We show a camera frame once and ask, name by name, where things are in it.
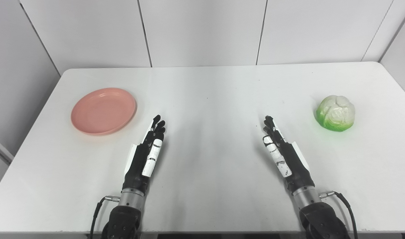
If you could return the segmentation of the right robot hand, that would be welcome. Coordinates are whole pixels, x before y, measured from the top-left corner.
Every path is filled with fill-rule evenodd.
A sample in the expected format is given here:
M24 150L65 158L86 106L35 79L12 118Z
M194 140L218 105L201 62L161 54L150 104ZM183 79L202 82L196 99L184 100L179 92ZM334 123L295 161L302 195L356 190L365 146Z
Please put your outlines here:
M296 142L286 141L271 116L267 115L263 122L266 133L262 138L263 144L282 175L286 189L293 194L298 189L314 187L309 167L301 158Z

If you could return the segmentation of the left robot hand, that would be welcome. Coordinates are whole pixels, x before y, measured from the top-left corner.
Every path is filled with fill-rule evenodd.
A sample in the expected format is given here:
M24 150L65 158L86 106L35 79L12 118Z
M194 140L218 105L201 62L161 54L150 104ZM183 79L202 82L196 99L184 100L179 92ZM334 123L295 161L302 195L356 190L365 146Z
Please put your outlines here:
M124 177L122 191L133 189L146 194L163 145L165 125L166 122L161 120L160 115L152 119L143 142L137 145L134 151L131 165Z

